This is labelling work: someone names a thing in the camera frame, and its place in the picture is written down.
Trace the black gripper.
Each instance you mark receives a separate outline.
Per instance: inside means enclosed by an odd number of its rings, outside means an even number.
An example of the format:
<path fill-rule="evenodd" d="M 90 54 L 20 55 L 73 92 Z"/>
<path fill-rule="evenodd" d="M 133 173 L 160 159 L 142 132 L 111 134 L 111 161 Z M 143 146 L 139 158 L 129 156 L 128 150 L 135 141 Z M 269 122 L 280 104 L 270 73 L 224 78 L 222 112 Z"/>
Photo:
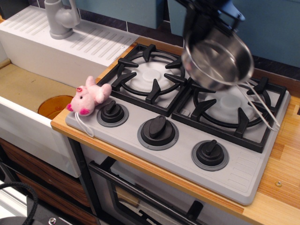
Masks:
<path fill-rule="evenodd" d="M 205 39 L 216 23 L 226 24 L 220 15 L 233 19 L 228 28 L 235 30 L 240 22 L 245 21 L 244 15 L 234 6 L 231 0 L 179 0 L 186 8 L 184 21 L 183 45 L 185 46 L 188 32 L 192 29 L 192 44 Z"/>

